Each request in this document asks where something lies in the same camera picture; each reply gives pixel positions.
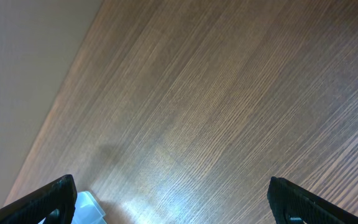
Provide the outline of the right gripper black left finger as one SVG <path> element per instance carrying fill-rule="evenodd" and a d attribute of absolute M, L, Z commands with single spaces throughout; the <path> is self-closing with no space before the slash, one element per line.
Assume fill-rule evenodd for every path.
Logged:
<path fill-rule="evenodd" d="M 44 185 L 0 209 L 0 224 L 70 224 L 77 190 L 71 174 Z"/>

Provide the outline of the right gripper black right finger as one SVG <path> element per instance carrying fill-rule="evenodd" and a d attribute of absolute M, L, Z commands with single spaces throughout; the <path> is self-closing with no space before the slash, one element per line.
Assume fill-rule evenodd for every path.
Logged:
<path fill-rule="evenodd" d="M 358 224 L 358 217 L 282 177 L 272 177 L 268 203 L 278 224 Z"/>

